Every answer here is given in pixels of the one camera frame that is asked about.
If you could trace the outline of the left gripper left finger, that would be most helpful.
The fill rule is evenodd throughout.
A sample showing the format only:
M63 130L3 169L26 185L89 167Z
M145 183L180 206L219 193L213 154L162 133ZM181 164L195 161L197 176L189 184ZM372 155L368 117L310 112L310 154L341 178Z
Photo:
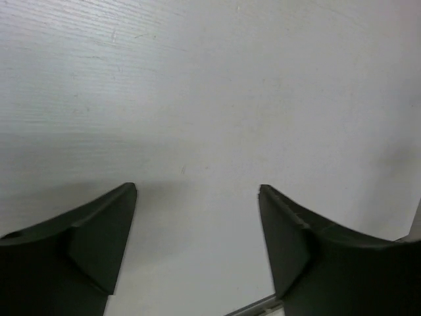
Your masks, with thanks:
M1 237L2 315L103 315L137 201L127 182L62 215Z

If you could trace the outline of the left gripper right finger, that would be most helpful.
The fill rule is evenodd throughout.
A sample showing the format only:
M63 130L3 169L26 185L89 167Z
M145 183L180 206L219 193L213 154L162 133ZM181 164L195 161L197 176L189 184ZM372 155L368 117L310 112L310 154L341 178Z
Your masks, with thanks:
M286 315L420 314L419 241L351 230L267 184L260 187L259 211Z

